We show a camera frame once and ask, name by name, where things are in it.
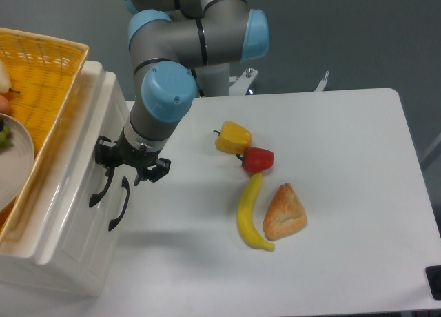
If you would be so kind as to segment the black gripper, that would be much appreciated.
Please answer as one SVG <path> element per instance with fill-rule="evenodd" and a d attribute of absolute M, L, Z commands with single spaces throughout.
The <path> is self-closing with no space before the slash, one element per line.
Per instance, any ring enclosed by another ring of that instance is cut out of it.
<path fill-rule="evenodd" d="M 100 135 L 94 146 L 95 163 L 105 168 L 106 177 L 111 177 L 114 168 L 120 165 L 136 168 L 134 186 L 141 181 L 155 183 L 169 173 L 172 162 L 168 158 L 158 158 L 159 153 L 149 152 L 146 147 L 133 147 L 124 134 L 120 134 L 116 143 Z"/>

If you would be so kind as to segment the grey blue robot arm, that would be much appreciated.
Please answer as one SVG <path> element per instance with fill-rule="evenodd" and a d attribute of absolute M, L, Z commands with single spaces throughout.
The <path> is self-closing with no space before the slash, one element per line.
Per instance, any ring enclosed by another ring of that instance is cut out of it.
<path fill-rule="evenodd" d="M 112 179 L 121 165 L 136 182 L 164 177 L 170 162 L 159 156 L 198 94 L 192 70 L 267 54 L 269 26 L 246 0 L 125 0 L 136 100 L 119 138 L 100 136 L 96 163 Z"/>

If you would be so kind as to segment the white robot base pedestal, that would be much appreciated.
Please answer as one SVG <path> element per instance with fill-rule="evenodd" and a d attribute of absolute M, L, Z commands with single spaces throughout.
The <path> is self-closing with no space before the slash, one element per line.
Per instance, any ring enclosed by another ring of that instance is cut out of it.
<path fill-rule="evenodd" d="M 206 68 L 192 68 L 190 76 L 196 82 L 196 96 L 245 96 L 257 94 L 282 94 L 288 92 L 323 92 L 330 71 L 308 77 L 306 73 L 289 66 L 267 66 L 260 69 L 246 65 L 235 72 L 230 64 Z"/>

